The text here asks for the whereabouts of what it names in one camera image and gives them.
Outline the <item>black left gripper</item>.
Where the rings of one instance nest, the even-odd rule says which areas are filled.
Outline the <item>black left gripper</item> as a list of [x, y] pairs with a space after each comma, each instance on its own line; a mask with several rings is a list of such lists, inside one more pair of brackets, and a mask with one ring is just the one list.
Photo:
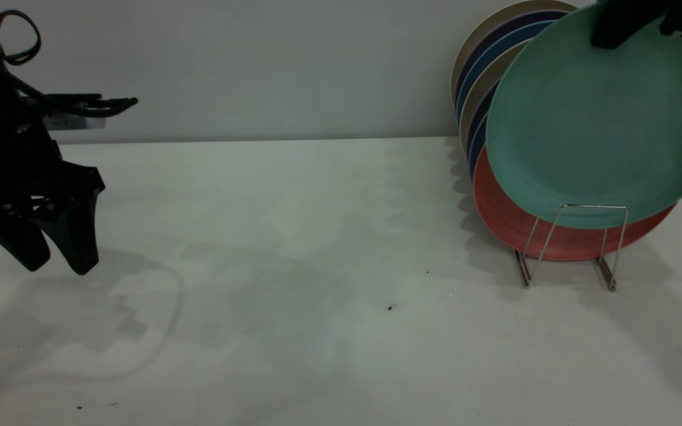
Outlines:
[[31, 272], [50, 259], [42, 231], [78, 275], [98, 263], [95, 211], [105, 184], [96, 168], [66, 162], [50, 130], [106, 116], [107, 101], [99, 93], [0, 89], [0, 204], [47, 199], [28, 220], [0, 205], [0, 245]]

